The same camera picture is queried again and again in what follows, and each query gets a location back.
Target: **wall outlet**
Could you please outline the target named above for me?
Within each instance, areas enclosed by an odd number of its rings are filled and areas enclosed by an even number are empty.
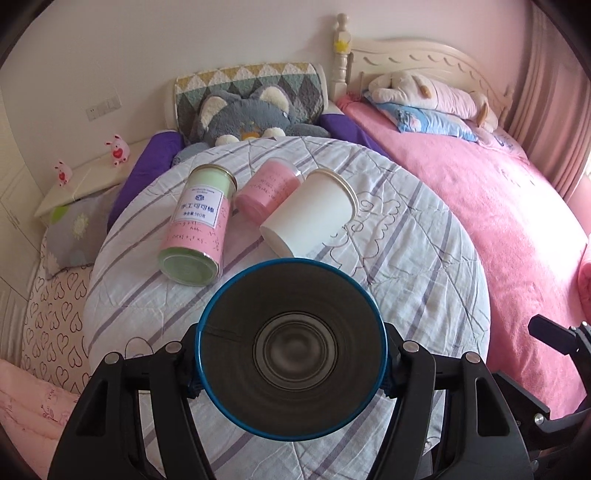
[[[121,108],[121,100],[115,95],[114,97],[107,98],[107,100],[103,100],[101,103],[88,107],[86,109],[86,116],[88,117],[88,121],[92,122],[96,118],[111,113],[118,108]]]
[[[88,121],[92,122],[98,116],[98,110],[96,106],[90,106],[86,109],[86,116],[88,117]]]

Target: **gray cushion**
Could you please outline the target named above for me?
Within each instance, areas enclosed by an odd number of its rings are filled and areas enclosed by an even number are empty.
[[[46,279],[67,267],[91,265],[107,236],[109,212],[120,185],[57,207],[47,229]]]

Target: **wooden headboard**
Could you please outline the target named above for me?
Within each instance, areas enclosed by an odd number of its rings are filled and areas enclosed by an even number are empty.
[[[460,50],[430,40],[394,38],[368,40],[352,37],[347,30],[349,17],[337,16],[335,65],[329,82],[329,98],[337,101],[347,92],[360,94],[379,75],[399,70],[421,70],[422,74],[467,92],[484,93],[504,127],[513,103],[514,88],[504,92],[487,80],[476,60]]]

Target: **white stuffed dog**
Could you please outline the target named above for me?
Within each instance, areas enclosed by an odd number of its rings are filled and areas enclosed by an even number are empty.
[[[417,71],[400,70],[381,75],[371,81],[368,88],[376,103],[392,102],[450,113],[464,120],[472,120],[479,127],[487,119],[489,126],[494,123],[495,114],[485,95],[473,92],[474,95],[471,96],[470,93],[431,80]]]

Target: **white duvet with gray stripes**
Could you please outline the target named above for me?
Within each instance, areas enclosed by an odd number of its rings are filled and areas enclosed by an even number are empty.
[[[433,353],[486,358],[490,305],[482,265],[456,217],[427,186],[387,158],[330,139],[258,139],[208,150],[147,187],[113,226],[96,261],[84,311],[84,343],[94,370],[105,354],[126,358],[180,339],[224,281],[275,255],[258,229],[234,211],[214,285],[175,284],[156,255],[189,172],[202,163],[232,171],[239,187],[267,159],[292,161],[306,175],[331,168],[353,187],[360,212],[310,252],[351,275],[374,297],[384,321]],[[440,436],[443,395],[435,394],[426,449]],[[161,469],[149,396],[141,395],[149,459]],[[197,430],[220,480],[365,479],[394,402],[381,392],[353,422],[326,437],[284,443],[255,437],[227,420],[205,392],[192,403]]]

